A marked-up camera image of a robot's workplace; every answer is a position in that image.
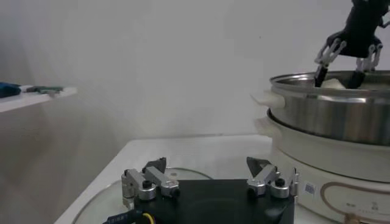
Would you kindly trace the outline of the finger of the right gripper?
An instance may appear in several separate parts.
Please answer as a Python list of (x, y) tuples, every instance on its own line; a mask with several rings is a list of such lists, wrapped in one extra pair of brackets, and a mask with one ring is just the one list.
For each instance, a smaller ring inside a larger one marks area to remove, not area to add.
[(379, 64), (381, 50), (383, 45), (370, 45), (366, 58), (357, 58), (356, 70), (353, 72), (348, 84), (348, 89), (357, 89), (364, 82), (366, 73), (375, 71), (375, 67)]
[(336, 38), (330, 46), (327, 43), (322, 46), (317, 57), (314, 59), (314, 62), (318, 64), (314, 76), (315, 87), (321, 87), (327, 75), (329, 65), (334, 62), (346, 46), (347, 42), (341, 41), (339, 38)]

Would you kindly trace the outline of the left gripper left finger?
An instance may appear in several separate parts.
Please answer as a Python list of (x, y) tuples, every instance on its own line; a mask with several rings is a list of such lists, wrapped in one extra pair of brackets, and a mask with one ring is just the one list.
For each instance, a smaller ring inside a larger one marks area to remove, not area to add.
[(176, 199), (180, 196), (180, 186), (177, 180), (165, 175), (166, 158), (148, 161), (139, 172), (136, 169), (126, 169), (121, 175), (122, 203), (127, 209), (135, 207), (135, 200), (150, 202), (162, 197)]

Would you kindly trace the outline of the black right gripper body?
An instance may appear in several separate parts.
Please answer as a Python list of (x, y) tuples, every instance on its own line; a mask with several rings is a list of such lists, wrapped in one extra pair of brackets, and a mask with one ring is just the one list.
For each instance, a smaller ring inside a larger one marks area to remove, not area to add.
[(338, 39), (346, 46), (340, 54), (349, 57), (366, 58), (371, 45), (381, 44), (375, 36), (378, 27), (386, 27), (383, 17), (389, 12), (389, 0), (352, 0), (352, 8), (343, 30), (330, 35), (327, 45)]

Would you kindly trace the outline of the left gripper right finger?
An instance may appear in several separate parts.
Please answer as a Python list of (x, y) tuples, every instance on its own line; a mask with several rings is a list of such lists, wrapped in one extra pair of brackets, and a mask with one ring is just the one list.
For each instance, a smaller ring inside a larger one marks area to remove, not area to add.
[(248, 193), (252, 198), (270, 194), (274, 198), (297, 198), (299, 173), (294, 167), (282, 172), (266, 159), (246, 158), (252, 178), (247, 179)]

